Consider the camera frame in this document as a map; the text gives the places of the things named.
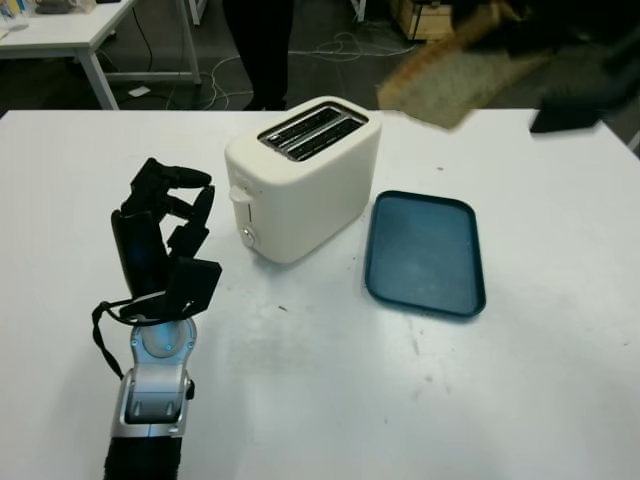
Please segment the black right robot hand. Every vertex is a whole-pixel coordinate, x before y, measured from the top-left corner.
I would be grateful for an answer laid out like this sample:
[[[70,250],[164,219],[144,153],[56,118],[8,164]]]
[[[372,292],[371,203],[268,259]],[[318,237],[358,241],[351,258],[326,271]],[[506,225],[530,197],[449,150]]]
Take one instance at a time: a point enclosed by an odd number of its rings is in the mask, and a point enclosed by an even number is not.
[[[532,134],[594,127],[639,94],[637,1],[509,1],[514,18],[503,26],[509,54],[523,57],[578,43],[606,46],[607,80],[590,90],[556,90],[540,101]]]

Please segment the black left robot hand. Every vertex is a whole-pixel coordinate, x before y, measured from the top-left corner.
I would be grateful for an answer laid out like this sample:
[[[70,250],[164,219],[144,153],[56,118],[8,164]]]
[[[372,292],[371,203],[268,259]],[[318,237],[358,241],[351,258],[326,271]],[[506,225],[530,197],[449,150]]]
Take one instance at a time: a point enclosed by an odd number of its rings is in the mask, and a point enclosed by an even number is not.
[[[193,258],[209,234],[215,197],[210,174],[150,157],[111,214],[111,226],[132,297],[164,290],[180,257]]]

